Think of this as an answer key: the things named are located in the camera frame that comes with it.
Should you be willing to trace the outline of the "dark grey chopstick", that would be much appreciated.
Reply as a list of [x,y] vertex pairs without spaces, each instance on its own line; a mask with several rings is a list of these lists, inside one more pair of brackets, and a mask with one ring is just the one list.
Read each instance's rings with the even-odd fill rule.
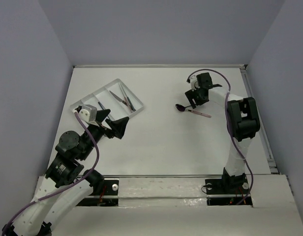
[[98,101],[98,104],[102,110],[106,110],[106,108],[103,106],[103,104],[100,101]]

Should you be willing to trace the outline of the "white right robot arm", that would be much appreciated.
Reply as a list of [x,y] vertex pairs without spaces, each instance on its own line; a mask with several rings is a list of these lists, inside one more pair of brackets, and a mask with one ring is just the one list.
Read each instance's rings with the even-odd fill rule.
[[260,130],[260,119],[253,97],[242,97],[231,93],[231,85],[224,88],[212,81],[211,69],[199,69],[187,78],[190,90],[185,95],[190,106],[195,109],[209,101],[223,108],[227,132],[231,144],[229,156],[220,179],[205,187],[207,192],[232,194],[247,184],[246,170],[250,170],[246,155],[252,139]]

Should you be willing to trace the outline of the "purple spoon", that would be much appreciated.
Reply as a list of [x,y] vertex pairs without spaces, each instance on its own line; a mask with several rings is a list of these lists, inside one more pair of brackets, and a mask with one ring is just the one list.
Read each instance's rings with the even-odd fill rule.
[[175,104],[175,107],[177,108],[178,111],[185,112],[189,107],[191,107],[191,105],[183,106],[181,104]]

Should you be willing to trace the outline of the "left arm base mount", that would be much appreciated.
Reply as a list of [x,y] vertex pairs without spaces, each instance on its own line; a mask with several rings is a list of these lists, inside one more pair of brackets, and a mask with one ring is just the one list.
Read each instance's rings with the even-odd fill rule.
[[117,207],[119,205],[119,179],[106,178],[101,190],[82,199],[78,207]]

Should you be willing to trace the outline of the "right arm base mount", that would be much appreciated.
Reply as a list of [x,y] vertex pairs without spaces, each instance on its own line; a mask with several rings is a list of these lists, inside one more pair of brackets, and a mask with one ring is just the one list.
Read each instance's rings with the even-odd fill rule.
[[205,180],[205,184],[201,187],[201,191],[206,194],[208,206],[252,206],[252,198],[249,191],[247,180],[242,185],[233,189],[225,190],[222,187],[222,181],[218,178],[209,178]]

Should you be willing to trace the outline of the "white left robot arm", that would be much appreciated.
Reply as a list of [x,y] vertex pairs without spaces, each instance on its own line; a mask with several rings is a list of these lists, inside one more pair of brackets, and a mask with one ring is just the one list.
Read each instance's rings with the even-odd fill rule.
[[31,202],[4,226],[4,236],[50,236],[57,223],[84,197],[104,191],[104,176],[95,170],[103,136],[122,139],[129,117],[107,118],[110,110],[86,115],[83,107],[74,116],[84,129],[79,135],[66,131],[55,147],[56,157],[43,175]]

